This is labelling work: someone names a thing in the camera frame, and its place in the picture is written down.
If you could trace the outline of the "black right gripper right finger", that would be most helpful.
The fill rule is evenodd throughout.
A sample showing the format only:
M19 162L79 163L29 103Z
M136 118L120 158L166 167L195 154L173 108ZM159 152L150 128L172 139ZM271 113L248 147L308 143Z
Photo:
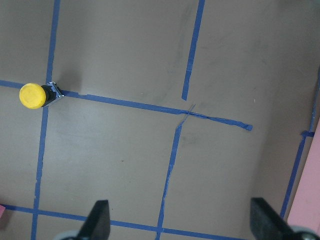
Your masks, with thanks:
M256 240L318 240L310 230L294 230L262 197L250 200L250 230Z

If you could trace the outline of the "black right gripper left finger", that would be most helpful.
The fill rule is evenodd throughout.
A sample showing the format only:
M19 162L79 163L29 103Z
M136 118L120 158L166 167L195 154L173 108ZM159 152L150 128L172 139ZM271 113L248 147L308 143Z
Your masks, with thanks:
M79 231L69 230L57 234L55 240L108 240L111 233L108 200L95 202Z

